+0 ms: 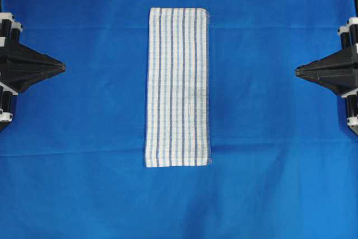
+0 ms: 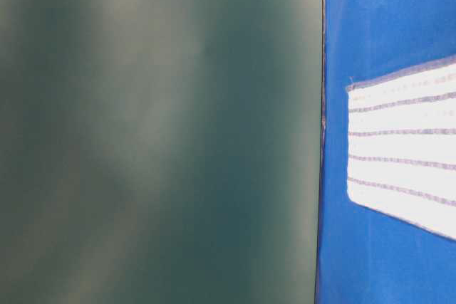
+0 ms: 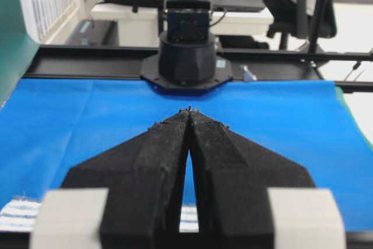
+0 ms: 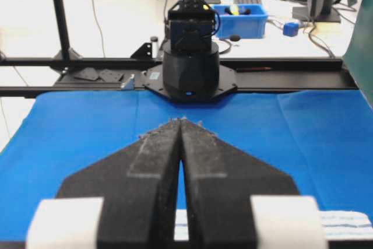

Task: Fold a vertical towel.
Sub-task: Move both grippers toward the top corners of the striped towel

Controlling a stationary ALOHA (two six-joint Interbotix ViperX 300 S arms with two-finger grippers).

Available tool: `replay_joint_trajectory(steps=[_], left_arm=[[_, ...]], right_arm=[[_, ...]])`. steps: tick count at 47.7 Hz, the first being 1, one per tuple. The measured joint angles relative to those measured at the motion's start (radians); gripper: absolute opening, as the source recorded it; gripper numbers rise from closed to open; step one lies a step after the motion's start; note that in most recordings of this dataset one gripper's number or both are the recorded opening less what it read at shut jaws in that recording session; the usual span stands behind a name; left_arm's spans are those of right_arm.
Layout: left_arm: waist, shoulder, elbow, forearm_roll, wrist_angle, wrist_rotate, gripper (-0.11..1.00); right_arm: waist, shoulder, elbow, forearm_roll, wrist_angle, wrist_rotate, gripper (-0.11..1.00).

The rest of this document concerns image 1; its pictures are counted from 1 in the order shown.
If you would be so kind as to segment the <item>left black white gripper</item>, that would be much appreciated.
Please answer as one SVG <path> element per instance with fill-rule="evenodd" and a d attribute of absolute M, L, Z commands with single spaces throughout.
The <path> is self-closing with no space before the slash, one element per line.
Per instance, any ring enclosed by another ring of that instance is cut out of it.
<path fill-rule="evenodd" d="M 1 49 L 6 40 L 19 42 L 23 31 L 21 23 L 15 21 L 10 12 L 1 12 Z M 27 64 L 44 64 L 56 67 L 40 67 L 33 70 L 10 70 L 11 60 Z M 19 43 L 8 43 L 8 56 L 1 55 L 1 131 L 15 118 L 18 93 L 30 86 L 65 72 L 65 64 Z"/>

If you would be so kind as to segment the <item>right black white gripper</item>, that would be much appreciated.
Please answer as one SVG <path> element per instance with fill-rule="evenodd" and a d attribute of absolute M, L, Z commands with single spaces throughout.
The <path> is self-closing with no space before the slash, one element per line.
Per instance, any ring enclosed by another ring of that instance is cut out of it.
<path fill-rule="evenodd" d="M 347 126 L 357 134 L 357 17 L 349 18 L 345 26 L 339 28 L 338 34 L 342 50 L 320 60 L 301 65 L 295 71 L 298 78 L 327 88 L 345 100 Z M 343 86 L 337 82 L 327 82 L 322 78 L 300 74 L 305 71 L 340 68 L 347 68 L 352 77 L 352 86 Z"/>

